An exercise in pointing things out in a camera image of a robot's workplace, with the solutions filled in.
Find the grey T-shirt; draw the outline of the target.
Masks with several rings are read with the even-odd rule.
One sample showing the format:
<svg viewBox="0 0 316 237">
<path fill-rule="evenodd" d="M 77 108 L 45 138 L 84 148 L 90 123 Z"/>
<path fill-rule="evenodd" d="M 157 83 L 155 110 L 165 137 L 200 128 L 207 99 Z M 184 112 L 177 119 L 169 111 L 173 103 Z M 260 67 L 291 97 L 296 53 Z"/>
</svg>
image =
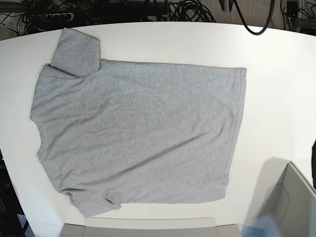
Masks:
<svg viewBox="0 0 316 237">
<path fill-rule="evenodd" d="M 30 118 L 55 190 L 89 218 L 127 203 L 223 199 L 241 126 L 245 68 L 112 61 L 63 29 Z"/>
</svg>

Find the black power strip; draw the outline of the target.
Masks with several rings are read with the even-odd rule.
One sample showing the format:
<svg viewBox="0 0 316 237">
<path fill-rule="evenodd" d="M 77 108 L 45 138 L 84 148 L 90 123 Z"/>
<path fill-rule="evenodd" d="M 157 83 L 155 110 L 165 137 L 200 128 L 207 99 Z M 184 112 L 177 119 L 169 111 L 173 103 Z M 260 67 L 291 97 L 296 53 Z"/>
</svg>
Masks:
<svg viewBox="0 0 316 237">
<path fill-rule="evenodd" d="M 32 15 L 32 19 L 42 21 L 45 23 L 57 23 L 57 22 L 70 22 L 75 18 L 74 13 L 50 13 L 50 14 L 39 14 Z"/>
</svg>

